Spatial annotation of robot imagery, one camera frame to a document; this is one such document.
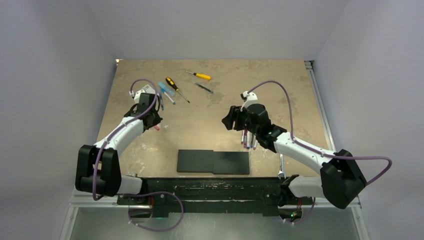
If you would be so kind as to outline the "dark blue gel pen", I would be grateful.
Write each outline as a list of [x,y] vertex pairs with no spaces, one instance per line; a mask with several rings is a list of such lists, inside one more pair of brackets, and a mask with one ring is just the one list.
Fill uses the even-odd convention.
[[254,143],[255,143],[255,136],[251,135],[250,142],[249,142],[249,146],[250,146],[251,149],[254,148]]

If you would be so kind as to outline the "magenta cap marker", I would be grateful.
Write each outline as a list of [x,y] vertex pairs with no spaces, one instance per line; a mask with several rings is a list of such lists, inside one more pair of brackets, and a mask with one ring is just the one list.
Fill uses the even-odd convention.
[[247,148],[247,130],[243,131],[243,147]]

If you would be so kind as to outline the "blue white marker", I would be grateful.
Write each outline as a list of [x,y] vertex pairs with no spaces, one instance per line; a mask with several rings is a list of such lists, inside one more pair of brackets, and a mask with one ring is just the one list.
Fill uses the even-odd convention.
[[251,147],[251,133],[248,131],[246,133],[246,148],[250,149]]

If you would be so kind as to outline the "red clear pen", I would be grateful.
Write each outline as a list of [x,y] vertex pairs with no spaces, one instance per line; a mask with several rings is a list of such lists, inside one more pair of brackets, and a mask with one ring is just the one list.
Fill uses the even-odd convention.
[[244,143],[245,143],[245,134],[244,134],[244,130],[242,130],[242,131],[241,131],[241,139],[240,139],[240,143],[241,143],[242,145],[244,145]]

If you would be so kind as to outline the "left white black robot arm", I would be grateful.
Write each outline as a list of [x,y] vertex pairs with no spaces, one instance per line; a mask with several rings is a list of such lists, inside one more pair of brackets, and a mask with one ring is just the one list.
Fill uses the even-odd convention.
[[141,93],[124,114],[118,126],[93,145],[83,145],[77,156],[75,188],[91,193],[94,200],[104,196],[129,195],[138,205],[146,203],[149,191],[139,177],[121,173],[120,155],[146,130],[157,126],[162,118],[156,109],[158,95]]

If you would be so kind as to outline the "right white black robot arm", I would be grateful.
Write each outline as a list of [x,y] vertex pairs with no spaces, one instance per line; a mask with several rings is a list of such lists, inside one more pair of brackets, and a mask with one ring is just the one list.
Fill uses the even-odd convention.
[[299,198],[325,198],[333,206],[345,209],[367,186],[362,171],[349,151],[337,153],[296,140],[286,129],[271,122],[264,105],[248,108],[231,106],[221,120],[227,130],[252,133],[264,149],[290,157],[309,167],[317,177],[294,174],[280,185],[281,205]]

